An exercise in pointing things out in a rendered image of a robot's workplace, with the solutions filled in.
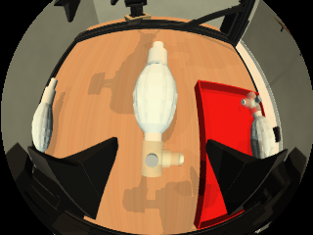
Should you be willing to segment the red tray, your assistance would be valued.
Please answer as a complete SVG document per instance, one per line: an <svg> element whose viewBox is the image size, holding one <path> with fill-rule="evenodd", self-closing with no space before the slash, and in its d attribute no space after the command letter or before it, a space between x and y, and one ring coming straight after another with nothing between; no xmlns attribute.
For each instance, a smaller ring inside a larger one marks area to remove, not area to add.
<svg viewBox="0 0 313 235"><path fill-rule="evenodd" d="M253 91L204 80L198 80L195 85L200 132L200 184L194 220L198 230L244 211L228 216L205 145L207 139L213 139L252 156L250 129L253 116L250 109L241 106L241 99L249 92Z"/></svg>

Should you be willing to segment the white squeeze bag with beige valve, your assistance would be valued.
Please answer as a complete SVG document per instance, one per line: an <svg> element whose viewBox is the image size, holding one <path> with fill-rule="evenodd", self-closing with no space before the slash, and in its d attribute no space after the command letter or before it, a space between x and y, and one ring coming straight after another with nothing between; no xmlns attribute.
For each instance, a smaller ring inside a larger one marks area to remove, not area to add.
<svg viewBox="0 0 313 235"><path fill-rule="evenodd" d="M45 88L41 103L39 104L32 122L32 138L37 150L45 153L48 149L53 132L53 102L56 95L58 80L52 78Z"/></svg>

